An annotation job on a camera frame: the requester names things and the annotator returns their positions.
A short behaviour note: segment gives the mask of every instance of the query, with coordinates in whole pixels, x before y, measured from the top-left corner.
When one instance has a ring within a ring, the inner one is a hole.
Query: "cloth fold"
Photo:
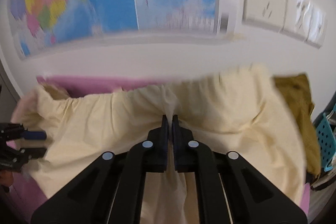
[[[307,158],[307,171],[318,178],[321,173],[320,145],[310,116],[314,110],[307,75],[275,77],[276,87],[288,104],[299,127]]]
[[[146,139],[148,131],[179,115],[181,126],[219,153],[239,152],[297,205],[305,182],[301,136],[286,103],[263,66],[232,69],[199,80],[151,85],[134,91],[70,98],[37,86],[19,103],[13,122],[45,130],[48,151],[28,170],[50,198],[101,153],[119,154]],[[34,145],[19,141],[18,146]],[[193,174],[148,174],[142,223],[196,223]]]

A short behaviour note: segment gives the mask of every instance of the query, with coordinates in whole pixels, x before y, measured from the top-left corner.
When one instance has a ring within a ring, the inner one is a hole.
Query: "hand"
[[[0,184],[3,186],[12,186],[14,182],[13,173],[7,170],[0,171]]]

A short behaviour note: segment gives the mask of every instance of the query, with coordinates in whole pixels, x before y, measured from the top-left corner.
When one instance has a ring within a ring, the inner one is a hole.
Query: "white pivot screw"
[[[102,156],[104,160],[110,160],[113,158],[113,154],[111,152],[105,152]]]
[[[239,158],[239,154],[237,152],[232,151],[228,154],[228,157],[232,160],[236,160]]]
[[[199,143],[198,143],[198,141],[190,141],[188,143],[188,145],[189,145],[189,147],[196,148],[196,147],[199,146]]]
[[[153,146],[153,143],[152,143],[151,141],[144,141],[144,142],[142,143],[142,146],[143,146],[144,148],[151,148],[151,147]]]

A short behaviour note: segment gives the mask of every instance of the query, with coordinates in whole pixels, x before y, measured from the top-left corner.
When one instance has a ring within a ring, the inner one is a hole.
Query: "cream fabric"
[[[239,152],[299,205],[306,170],[302,140],[270,75],[259,65],[79,99],[40,85],[19,103],[13,122],[47,132],[48,152],[30,162],[28,170],[49,198],[104,151],[122,153],[145,140],[149,130],[161,125],[163,114],[169,122],[177,114],[180,125],[212,150]],[[146,177],[142,223],[198,219],[193,175],[174,172],[171,149],[169,157],[167,172]]]

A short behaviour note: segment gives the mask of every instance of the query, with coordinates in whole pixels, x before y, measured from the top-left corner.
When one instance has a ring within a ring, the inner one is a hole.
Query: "white wall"
[[[190,78],[251,62],[266,63],[276,74],[307,72],[316,104],[313,118],[336,90],[336,0],[313,0],[327,11],[328,17],[325,43],[320,50],[281,34],[242,25],[243,0],[239,0],[236,32],[245,37],[240,41],[200,46],[168,44],[171,38],[156,37],[152,40],[160,44],[108,46],[105,43],[96,47],[75,44],[24,61],[19,60],[13,46],[6,1],[0,0],[0,58],[20,95],[36,84],[36,75]]]

